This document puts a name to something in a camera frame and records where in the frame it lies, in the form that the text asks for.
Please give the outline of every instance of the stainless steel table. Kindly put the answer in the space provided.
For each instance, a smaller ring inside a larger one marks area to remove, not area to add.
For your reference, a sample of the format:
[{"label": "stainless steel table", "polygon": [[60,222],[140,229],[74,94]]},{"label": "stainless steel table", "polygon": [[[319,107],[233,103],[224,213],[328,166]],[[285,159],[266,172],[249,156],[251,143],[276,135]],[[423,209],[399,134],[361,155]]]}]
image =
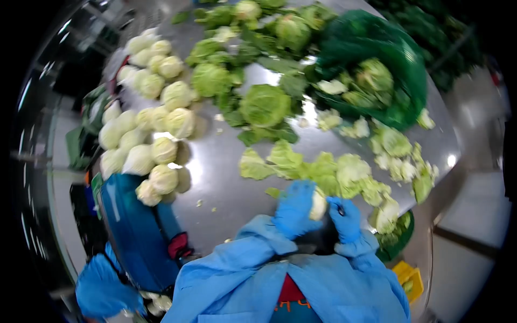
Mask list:
[{"label": "stainless steel table", "polygon": [[[381,15],[362,0],[326,0],[325,5],[342,13],[351,9],[363,9],[377,16]],[[312,0],[291,2],[293,6],[312,3]],[[191,10],[192,5],[184,2],[170,12],[170,17],[184,10]],[[170,17],[159,27],[158,33],[164,39],[171,41],[176,55],[183,60],[189,55],[193,45],[203,38],[203,27],[189,21],[171,25]],[[246,90],[252,84],[269,83],[276,85],[279,75],[272,73],[258,64],[252,64],[246,70],[246,83],[242,89]],[[141,110],[148,106],[156,106],[149,100],[138,100],[132,104],[132,109]],[[455,165],[460,157],[457,138],[449,119],[445,104],[428,76],[427,108],[430,116],[436,122],[433,130],[421,129],[415,125],[405,132],[411,143],[422,145],[422,156],[431,164],[436,164],[440,170],[439,181]],[[181,228],[188,232],[191,246],[202,255],[207,255],[212,249],[227,238],[233,238],[236,232],[256,214],[273,215],[276,209],[276,200],[264,193],[268,187],[285,188],[290,182],[275,176],[265,180],[255,181],[244,179],[239,175],[238,162],[245,149],[244,144],[237,139],[240,129],[231,128],[225,122],[215,121],[214,116],[219,113],[210,99],[193,107],[201,121],[203,134],[188,141],[190,158],[185,168],[190,173],[190,189],[176,196],[172,204],[176,220]],[[391,196],[396,199],[401,208],[401,214],[412,208],[416,201],[411,196],[411,184],[402,184],[401,187],[389,178],[387,171],[378,169],[373,162],[374,155],[368,146],[368,140],[346,139],[337,134],[337,131],[322,132],[316,127],[316,112],[314,104],[306,102],[304,105],[305,118],[309,127],[300,128],[297,120],[291,120],[293,129],[300,136],[300,140],[293,149],[304,155],[305,160],[312,162],[320,151],[328,151],[337,158],[344,153],[357,153],[372,166],[373,177],[391,186]],[[216,135],[218,129],[223,132]],[[260,142],[253,148],[266,157],[272,148],[270,142]],[[202,206],[197,207],[198,200]],[[369,228],[367,218],[373,208],[366,204],[362,197],[356,196],[353,202],[363,214],[362,227]]]}]

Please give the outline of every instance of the blue glove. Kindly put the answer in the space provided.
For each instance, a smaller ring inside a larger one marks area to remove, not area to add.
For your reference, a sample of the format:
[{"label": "blue glove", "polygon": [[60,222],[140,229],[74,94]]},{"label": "blue glove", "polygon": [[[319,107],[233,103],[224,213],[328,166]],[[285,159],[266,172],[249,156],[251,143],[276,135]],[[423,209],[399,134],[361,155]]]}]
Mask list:
[{"label": "blue glove", "polygon": [[275,217],[271,222],[289,240],[307,232],[318,230],[321,221],[309,219],[312,208],[312,194],[316,184],[310,180],[295,180],[280,197]]},{"label": "blue glove", "polygon": [[[339,197],[327,197],[329,204],[329,214],[336,226],[341,243],[354,242],[361,235],[359,222],[361,221],[361,212],[349,199]],[[344,215],[339,213],[341,207]]]}]

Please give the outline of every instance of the yellow crate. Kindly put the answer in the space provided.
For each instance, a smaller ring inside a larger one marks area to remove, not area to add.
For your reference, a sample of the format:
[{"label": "yellow crate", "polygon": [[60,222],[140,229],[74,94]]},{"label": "yellow crate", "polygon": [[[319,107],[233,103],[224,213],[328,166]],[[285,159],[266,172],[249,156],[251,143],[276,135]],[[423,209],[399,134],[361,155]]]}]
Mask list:
[{"label": "yellow crate", "polygon": [[409,304],[411,305],[423,293],[423,282],[420,276],[420,269],[413,268],[408,263],[401,261],[393,267],[393,272],[397,275],[399,283],[402,285],[405,282],[412,281],[413,288],[406,294]]}]

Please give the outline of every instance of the green plastic bag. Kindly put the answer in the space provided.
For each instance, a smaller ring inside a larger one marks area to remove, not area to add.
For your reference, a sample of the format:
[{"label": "green plastic bag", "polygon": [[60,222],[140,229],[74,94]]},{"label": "green plastic bag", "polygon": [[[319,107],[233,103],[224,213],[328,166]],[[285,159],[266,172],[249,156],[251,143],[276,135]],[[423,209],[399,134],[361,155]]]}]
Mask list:
[{"label": "green plastic bag", "polygon": [[344,116],[370,116],[399,131],[412,126],[425,107],[427,75],[420,47],[403,30],[363,10],[351,10],[330,22],[320,38],[315,72],[332,80],[344,69],[377,57],[393,75],[393,99],[382,110],[358,107],[339,95],[315,91],[316,99]]}]

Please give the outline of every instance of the worker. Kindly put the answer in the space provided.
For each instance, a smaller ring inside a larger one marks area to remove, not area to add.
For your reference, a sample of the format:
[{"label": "worker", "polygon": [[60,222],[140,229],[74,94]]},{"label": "worker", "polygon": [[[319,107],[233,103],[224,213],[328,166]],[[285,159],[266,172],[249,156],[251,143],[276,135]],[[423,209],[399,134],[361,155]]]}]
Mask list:
[{"label": "worker", "polygon": [[104,322],[122,311],[146,314],[142,296],[121,272],[109,242],[84,266],[77,278],[75,297],[88,322]]},{"label": "worker", "polygon": [[[327,198],[335,254],[293,254],[296,237],[323,226],[309,219],[314,189],[294,181],[274,217],[257,215],[233,241],[185,264],[162,323],[410,322],[404,290],[375,256],[377,239],[360,230],[351,201]],[[285,257],[269,262],[275,255]]]}]

